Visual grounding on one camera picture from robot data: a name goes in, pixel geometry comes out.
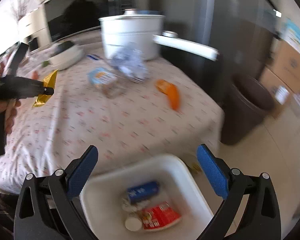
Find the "person left hand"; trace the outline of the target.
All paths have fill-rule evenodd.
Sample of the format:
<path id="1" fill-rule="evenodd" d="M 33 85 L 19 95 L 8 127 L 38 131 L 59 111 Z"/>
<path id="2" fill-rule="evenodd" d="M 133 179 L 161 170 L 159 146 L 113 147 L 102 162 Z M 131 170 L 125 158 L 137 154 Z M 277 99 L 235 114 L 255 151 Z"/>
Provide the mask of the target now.
<path id="1" fill-rule="evenodd" d="M 0 101 L 0 113 L 5 113 L 5 132 L 7 134 L 12 133 L 14 120 L 18 113 L 17 108 L 20 106 L 19 100 Z"/>

